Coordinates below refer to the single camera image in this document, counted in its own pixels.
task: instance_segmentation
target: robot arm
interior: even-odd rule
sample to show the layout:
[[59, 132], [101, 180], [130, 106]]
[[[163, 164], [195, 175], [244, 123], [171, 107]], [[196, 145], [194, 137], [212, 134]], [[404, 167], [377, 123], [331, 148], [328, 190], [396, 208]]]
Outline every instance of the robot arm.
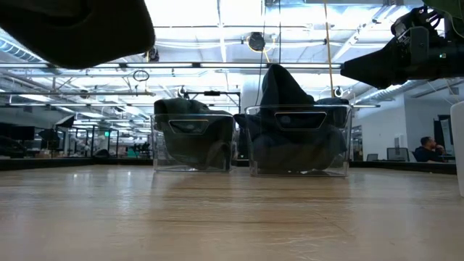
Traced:
[[[464, 0], [459, 1], [464, 11]], [[400, 17], [391, 27], [393, 39], [382, 50], [345, 62], [341, 74], [379, 89], [408, 80], [464, 76], [464, 21], [456, 11], [461, 6], [455, 7], [455, 0], [424, 2], [435, 10], [425, 5]], [[436, 31], [442, 20], [445, 36]]]

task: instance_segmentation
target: wood grain surface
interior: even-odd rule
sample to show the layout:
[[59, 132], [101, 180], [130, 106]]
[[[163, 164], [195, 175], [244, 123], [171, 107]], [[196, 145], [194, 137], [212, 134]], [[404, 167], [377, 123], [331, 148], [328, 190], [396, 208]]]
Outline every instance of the wood grain surface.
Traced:
[[0, 260], [464, 260], [451, 175], [251, 178], [88, 166], [0, 173]]

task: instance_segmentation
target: person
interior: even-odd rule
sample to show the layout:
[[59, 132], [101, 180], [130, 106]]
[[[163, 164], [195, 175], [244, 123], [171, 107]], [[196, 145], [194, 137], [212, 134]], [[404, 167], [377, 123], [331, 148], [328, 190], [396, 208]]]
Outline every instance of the person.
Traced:
[[422, 146], [414, 151], [417, 162], [444, 162], [442, 156], [445, 154], [444, 147], [438, 145], [432, 137], [420, 139]]

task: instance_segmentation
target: transparent container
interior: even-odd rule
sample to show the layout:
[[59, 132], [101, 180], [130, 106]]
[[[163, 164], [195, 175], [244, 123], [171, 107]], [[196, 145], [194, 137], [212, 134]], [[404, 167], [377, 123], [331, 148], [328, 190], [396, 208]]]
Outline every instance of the transparent container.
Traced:
[[231, 115], [155, 114], [154, 171], [228, 172], [233, 133]]
[[346, 177], [352, 129], [349, 105], [246, 108], [253, 176]]

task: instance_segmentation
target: desk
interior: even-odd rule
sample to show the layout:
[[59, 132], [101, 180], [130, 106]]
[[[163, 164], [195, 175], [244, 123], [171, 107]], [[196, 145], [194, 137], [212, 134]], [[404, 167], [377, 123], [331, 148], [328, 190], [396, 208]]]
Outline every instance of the desk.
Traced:
[[461, 261], [453, 175], [252, 178], [82, 166], [0, 173], [0, 260]]

